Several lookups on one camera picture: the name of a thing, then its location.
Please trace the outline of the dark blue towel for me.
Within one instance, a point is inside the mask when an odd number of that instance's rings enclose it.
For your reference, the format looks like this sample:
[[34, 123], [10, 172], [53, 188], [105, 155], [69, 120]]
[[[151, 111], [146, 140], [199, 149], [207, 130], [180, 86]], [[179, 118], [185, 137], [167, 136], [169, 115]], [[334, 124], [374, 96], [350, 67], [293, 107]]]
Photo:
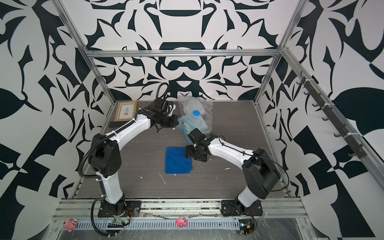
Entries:
[[166, 174], [189, 174], [192, 169], [192, 159], [186, 158], [186, 147], [168, 147], [166, 149]]

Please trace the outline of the light teal towel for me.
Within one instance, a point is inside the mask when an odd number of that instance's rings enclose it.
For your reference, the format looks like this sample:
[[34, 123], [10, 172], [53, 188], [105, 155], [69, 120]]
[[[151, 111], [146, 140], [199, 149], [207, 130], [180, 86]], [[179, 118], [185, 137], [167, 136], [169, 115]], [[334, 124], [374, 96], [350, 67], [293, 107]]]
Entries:
[[179, 123], [184, 128], [185, 133], [188, 135], [194, 129], [199, 129], [201, 132], [207, 130], [209, 126], [201, 116], [185, 115], [178, 119]]

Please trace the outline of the clear plastic vacuum bag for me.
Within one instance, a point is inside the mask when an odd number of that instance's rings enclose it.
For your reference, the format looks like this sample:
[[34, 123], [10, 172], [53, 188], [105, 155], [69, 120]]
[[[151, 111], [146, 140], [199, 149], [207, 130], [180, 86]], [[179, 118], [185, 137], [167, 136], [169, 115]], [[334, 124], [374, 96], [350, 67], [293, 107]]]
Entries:
[[[207, 113], [203, 116], [200, 115], [200, 113], [198, 111], [194, 111], [194, 114], [195, 116], [201, 116], [206, 124], [209, 126], [209, 128], [205, 131], [203, 131], [202, 133], [205, 134], [205, 135], [208, 135], [211, 133], [212, 129], [213, 129], [213, 102], [212, 101], [207, 101], [205, 100], [204, 98], [196, 98], [196, 97], [192, 97], [192, 96], [183, 96], [183, 95], [179, 95], [178, 96], [178, 103], [179, 103], [179, 108], [180, 108], [180, 111], [181, 111], [181, 116], [185, 116], [186, 114], [184, 113], [183, 111], [183, 103], [186, 102], [187, 100], [189, 99], [198, 99], [200, 100], [203, 105], [205, 106], [205, 109], [207, 111]], [[179, 125], [176, 127], [176, 129], [180, 129], [186, 139], [186, 141], [189, 143], [189, 144], [193, 144], [192, 141], [189, 139], [188, 135], [185, 133], [184, 131], [184, 128], [182, 127], [182, 125], [179, 123]]]

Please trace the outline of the grey towel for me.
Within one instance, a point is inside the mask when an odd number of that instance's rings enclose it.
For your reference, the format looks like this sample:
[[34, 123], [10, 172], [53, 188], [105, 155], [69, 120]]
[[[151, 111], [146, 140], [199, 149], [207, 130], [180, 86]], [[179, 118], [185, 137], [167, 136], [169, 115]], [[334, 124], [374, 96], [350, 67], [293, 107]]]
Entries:
[[201, 116], [207, 113], [205, 106], [198, 99], [189, 99], [183, 103], [183, 111], [186, 115], [194, 114], [194, 111], [198, 111]]

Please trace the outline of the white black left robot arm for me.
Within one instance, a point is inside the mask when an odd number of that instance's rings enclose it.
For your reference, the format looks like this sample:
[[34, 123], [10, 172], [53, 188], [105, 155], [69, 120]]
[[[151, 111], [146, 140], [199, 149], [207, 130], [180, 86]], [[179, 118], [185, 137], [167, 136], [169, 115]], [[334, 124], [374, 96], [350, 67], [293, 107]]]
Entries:
[[88, 162], [101, 183], [102, 197], [106, 202], [116, 205], [124, 197], [118, 176], [122, 165], [120, 150], [153, 126], [157, 130], [176, 127], [179, 122], [177, 115], [173, 114], [175, 109], [176, 104], [172, 101], [156, 98], [152, 104], [138, 110], [128, 123], [106, 135], [94, 137]]

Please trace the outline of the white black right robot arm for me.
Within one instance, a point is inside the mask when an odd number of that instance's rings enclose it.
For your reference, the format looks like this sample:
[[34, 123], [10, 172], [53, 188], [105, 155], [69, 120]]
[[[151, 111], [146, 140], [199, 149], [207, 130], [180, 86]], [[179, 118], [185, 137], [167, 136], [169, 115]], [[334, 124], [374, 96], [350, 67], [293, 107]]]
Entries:
[[263, 149], [247, 150], [225, 141], [214, 134], [205, 135], [199, 129], [188, 134], [192, 144], [186, 147], [186, 157], [206, 162], [208, 156], [222, 158], [243, 171], [246, 187], [239, 193], [236, 203], [244, 208], [265, 199], [280, 181], [278, 165]]

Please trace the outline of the black tv remote control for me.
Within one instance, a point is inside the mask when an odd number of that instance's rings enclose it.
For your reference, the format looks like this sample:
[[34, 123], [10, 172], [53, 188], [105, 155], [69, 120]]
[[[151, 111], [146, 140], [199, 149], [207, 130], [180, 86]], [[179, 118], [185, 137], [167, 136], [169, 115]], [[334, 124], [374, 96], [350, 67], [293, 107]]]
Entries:
[[128, 123], [128, 121], [113, 121], [113, 122], [109, 122], [109, 128], [120, 128], [123, 125], [125, 125], [126, 123]]

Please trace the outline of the black electronics box with led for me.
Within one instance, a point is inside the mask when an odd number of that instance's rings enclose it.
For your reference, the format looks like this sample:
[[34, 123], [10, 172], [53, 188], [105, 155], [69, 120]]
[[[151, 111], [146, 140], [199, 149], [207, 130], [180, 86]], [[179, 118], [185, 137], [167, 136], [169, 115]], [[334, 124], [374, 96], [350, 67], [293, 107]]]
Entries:
[[257, 222], [251, 221], [251, 222], [240, 222], [240, 234], [243, 235], [250, 235], [253, 233], [257, 228]]

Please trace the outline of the small green circuit board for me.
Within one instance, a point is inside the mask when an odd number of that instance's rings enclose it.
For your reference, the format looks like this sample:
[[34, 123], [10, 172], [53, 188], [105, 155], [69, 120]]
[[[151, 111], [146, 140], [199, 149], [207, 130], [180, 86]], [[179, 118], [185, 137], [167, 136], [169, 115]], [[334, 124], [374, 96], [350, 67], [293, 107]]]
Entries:
[[125, 227], [130, 224], [130, 220], [125, 221], [125, 220], [114, 219], [112, 223], [118, 227]]

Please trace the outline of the wooden picture frame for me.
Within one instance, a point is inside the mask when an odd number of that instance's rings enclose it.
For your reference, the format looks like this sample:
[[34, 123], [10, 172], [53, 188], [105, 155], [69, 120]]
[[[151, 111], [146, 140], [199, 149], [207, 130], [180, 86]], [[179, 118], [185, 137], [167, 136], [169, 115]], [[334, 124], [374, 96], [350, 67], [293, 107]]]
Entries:
[[135, 116], [137, 108], [137, 101], [118, 102], [115, 122], [130, 121]]

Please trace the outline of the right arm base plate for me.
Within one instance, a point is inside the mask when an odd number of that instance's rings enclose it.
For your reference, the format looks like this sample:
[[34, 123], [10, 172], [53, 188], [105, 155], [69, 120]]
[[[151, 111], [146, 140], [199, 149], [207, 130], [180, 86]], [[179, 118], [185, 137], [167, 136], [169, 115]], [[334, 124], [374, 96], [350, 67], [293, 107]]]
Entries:
[[250, 207], [245, 207], [238, 199], [222, 200], [221, 214], [224, 217], [230, 216], [256, 216], [263, 215], [263, 208], [259, 200], [255, 201]]

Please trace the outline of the magenta toy on rail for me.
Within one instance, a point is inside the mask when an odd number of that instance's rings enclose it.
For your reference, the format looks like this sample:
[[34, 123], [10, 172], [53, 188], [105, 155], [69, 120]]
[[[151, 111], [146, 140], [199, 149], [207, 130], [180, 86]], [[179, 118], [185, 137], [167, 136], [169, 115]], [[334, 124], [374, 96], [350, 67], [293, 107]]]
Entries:
[[188, 225], [188, 220], [185, 217], [179, 216], [176, 219], [176, 225], [178, 227], [186, 227]]

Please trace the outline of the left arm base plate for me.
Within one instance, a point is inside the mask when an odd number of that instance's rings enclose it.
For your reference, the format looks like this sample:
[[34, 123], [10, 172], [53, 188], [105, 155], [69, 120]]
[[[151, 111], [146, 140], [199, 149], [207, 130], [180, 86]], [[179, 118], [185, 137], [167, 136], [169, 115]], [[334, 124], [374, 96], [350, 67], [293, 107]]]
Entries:
[[110, 204], [102, 200], [97, 216], [99, 218], [122, 218], [132, 217], [141, 211], [141, 201], [123, 201], [120, 200], [116, 204]]

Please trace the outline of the pink toy on rail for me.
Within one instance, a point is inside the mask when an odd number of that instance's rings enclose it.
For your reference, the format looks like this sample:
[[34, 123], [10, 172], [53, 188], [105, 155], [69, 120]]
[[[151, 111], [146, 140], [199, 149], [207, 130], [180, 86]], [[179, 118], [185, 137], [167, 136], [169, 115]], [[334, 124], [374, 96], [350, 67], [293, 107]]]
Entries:
[[77, 224], [78, 224], [78, 220], [77, 219], [66, 219], [63, 222], [62, 227], [64, 229], [66, 229], [69, 233], [71, 233], [73, 230], [76, 229]]

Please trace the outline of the black wall hook rack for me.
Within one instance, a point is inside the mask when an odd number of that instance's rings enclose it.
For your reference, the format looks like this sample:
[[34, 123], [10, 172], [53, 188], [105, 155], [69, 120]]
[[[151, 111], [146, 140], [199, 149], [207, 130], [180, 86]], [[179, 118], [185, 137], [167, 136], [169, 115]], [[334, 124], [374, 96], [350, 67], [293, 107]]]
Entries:
[[366, 157], [367, 153], [364, 150], [363, 142], [359, 140], [360, 134], [348, 124], [347, 119], [329, 99], [326, 93], [319, 87], [316, 81], [302, 77], [298, 84], [305, 87], [307, 90], [305, 94], [311, 96], [315, 100], [316, 103], [313, 104], [313, 107], [319, 108], [324, 112], [326, 117], [323, 118], [323, 121], [330, 121], [333, 124], [337, 130], [334, 137], [343, 138], [351, 148], [353, 153], [349, 154], [349, 156], [358, 157], [359, 159]]

